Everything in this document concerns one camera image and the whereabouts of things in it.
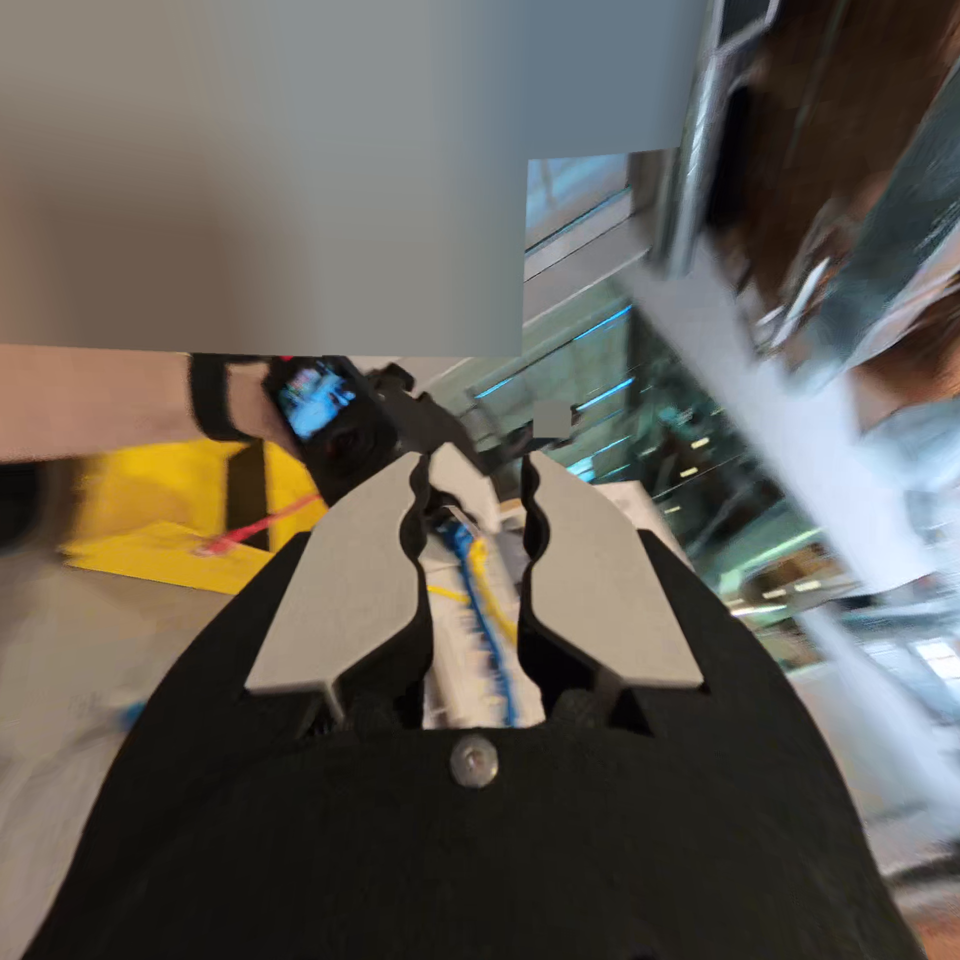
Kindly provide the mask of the person's left forearm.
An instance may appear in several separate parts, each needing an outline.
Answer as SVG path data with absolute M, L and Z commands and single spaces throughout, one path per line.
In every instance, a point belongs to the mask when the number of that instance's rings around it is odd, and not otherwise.
M 85 457 L 201 437 L 175 352 L 1 346 L 1 461 Z

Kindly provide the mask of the yellow plastic bin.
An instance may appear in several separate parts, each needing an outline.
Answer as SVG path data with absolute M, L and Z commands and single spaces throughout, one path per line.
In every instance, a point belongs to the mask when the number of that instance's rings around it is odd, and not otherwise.
M 326 511 L 271 443 L 127 448 L 83 463 L 61 552 L 77 570 L 234 595 Z

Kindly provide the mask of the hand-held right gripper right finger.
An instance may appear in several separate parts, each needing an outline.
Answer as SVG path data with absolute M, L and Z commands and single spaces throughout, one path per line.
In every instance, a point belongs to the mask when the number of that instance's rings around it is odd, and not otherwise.
M 641 484 L 592 485 L 535 452 L 523 462 L 522 504 L 518 654 L 539 690 L 701 687 L 642 535 L 690 562 Z

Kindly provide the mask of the black wristband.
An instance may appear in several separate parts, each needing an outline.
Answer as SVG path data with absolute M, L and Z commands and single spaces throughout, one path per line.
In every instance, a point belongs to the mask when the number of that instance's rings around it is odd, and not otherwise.
M 256 435 L 238 428 L 231 406 L 233 375 L 260 372 L 257 357 L 218 353 L 187 355 L 190 411 L 198 431 L 219 443 L 253 443 Z

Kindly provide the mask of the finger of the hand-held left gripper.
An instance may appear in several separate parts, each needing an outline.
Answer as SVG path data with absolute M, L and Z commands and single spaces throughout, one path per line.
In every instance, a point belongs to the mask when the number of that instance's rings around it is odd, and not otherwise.
M 500 527 L 500 502 L 493 482 L 453 443 L 430 455 L 428 476 L 432 488 L 451 498 L 477 527 Z

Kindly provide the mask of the person's left hand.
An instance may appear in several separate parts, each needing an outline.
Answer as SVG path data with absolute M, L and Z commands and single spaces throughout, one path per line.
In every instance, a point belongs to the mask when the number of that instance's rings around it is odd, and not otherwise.
M 231 363 L 225 371 L 226 409 L 232 426 L 299 460 L 299 451 L 287 432 L 285 421 L 265 389 L 268 364 Z

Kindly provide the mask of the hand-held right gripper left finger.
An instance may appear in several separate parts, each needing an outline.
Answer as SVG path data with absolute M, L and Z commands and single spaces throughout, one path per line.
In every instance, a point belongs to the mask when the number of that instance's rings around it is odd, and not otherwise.
M 409 452 L 338 501 L 306 542 L 246 677 L 250 693 L 411 695 L 433 660 L 423 511 Z

